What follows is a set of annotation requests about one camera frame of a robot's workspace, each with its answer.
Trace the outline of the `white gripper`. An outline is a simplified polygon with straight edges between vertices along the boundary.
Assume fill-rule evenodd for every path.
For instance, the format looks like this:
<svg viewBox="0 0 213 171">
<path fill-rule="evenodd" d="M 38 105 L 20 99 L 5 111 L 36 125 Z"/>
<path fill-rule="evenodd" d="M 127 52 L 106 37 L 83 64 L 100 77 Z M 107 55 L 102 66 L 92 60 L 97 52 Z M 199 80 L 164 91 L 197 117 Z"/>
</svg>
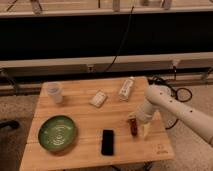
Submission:
<svg viewBox="0 0 213 171">
<path fill-rule="evenodd" d="M 154 113 L 156 111 L 156 107 L 151 104 L 149 101 L 144 101 L 141 103 L 137 110 L 134 112 L 129 113 L 128 120 L 135 119 L 136 117 L 138 120 L 144 124 L 143 125 L 143 138 L 146 139 L 150 130 L 150 121 L 152 120 Z"/>
</svg>

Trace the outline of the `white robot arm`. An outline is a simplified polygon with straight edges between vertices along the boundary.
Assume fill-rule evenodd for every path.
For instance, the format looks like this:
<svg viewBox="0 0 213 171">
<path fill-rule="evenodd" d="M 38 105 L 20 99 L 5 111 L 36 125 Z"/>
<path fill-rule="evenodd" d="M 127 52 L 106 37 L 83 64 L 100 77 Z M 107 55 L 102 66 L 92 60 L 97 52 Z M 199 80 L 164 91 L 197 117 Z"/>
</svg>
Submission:
<svg viewBox="0 0 213 171">
<path fill-rule="evenodd" d="M 158 108 L 163 108 L 176 116 L 213 147 L 213 117 L 177 101 L 166 86 L 148 86 L 144 92 L 143 102 L 129 114 L 128 118 L 135 119 L 141 124 L 148 124 Z"/>
</svg>

